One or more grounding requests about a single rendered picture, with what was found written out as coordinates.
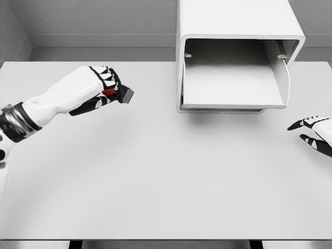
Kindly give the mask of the dark load switch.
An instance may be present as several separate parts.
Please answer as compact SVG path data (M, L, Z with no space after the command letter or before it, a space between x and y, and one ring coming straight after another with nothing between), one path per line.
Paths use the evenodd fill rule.
M102 91L102 94L110 101L118 101L120 104L128 104L134 94L134 91L122 84L118 84L114 89Z

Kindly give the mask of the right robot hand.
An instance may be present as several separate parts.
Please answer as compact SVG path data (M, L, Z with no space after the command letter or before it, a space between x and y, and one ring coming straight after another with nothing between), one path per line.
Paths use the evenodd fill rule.
M291 131L301 127L313 130L320 139L315 139L305 134L301 134L300 138L314 150L332 158L332 118L322 116L307 117L294 122L287 130Z

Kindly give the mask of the white cabinet drawer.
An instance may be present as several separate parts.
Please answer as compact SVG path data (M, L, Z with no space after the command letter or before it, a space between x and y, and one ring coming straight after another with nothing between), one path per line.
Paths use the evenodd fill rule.
M290 76L280 44L260 39L186 40L180 110L259 112L285 108Z

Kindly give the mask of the white tabletop storage cabinet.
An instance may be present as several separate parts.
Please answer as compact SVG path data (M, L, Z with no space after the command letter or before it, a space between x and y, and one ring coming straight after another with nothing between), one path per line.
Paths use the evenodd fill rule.
M178 0L176 28L176 107L182 113L261 113L183 111L180 73L185 41L190 38L277 40L288 70L306 37L288 0Z

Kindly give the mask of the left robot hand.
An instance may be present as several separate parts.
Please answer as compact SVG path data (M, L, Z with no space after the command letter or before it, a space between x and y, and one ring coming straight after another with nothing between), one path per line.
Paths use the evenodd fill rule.
M50 90L57 111L77 116L113 101L123 103L128 87L108 66L80 66Z

